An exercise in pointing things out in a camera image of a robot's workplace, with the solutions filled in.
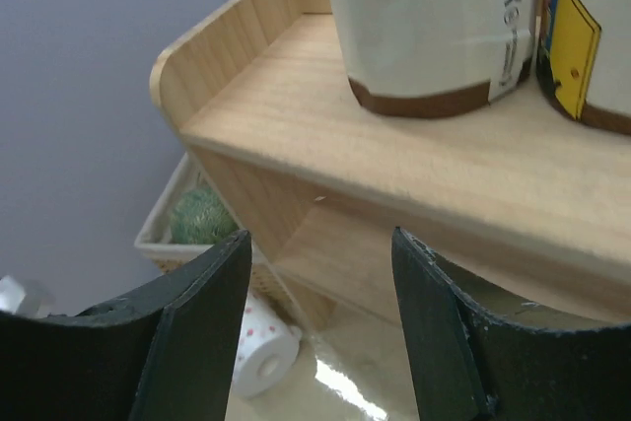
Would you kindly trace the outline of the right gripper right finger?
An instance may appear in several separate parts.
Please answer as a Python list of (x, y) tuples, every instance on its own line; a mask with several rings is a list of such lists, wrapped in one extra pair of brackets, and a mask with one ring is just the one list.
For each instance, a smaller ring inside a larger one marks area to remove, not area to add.
[(529, 303), (401, 228), (391, 266), (420, 419), (629, 419), (629, 324)]

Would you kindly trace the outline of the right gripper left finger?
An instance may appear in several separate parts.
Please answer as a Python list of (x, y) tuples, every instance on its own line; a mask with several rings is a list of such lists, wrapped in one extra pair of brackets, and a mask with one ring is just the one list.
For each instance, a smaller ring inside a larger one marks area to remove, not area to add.
[(5, 420), (221, 420), (252, 265), (237, 231), (76, 316), (1, 315)]

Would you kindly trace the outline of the dotted paper roll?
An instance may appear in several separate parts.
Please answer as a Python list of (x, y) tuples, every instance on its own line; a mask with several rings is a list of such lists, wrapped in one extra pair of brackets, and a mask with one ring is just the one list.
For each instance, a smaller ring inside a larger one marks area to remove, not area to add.
[(302, 330), (284, 322), (256, 293), (245, 301), (232, 390), (251, 398), (276, 386), (297, 360)]

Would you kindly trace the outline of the paper roll cartoon label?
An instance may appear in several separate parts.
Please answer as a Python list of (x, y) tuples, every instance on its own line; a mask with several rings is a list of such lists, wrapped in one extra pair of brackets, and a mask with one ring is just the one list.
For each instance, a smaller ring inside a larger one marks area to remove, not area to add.
[(630, 132), (630, 0), (542, 0), (536, 78), (587, 126)]

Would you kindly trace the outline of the wooden three-tier shelf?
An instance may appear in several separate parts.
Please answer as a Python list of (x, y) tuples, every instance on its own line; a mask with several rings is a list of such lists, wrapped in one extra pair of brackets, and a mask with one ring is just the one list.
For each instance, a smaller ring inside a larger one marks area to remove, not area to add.
[(348, 85), (328, 0), (230, 0), (169, 45), (152, 100), (272, 268), (398, 321), (390, 236), (556, 310), (630, 317), (630, 141), (530, 81), (455, 118), (392, 118)]

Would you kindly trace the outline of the green melon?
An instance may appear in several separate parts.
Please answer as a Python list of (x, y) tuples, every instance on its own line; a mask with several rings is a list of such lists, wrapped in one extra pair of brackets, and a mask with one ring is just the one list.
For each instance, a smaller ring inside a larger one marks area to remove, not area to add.
[(179, 245), (213, 245), (239, 226), (208, 186), (185, 192), (169, 218), (172, 240)]

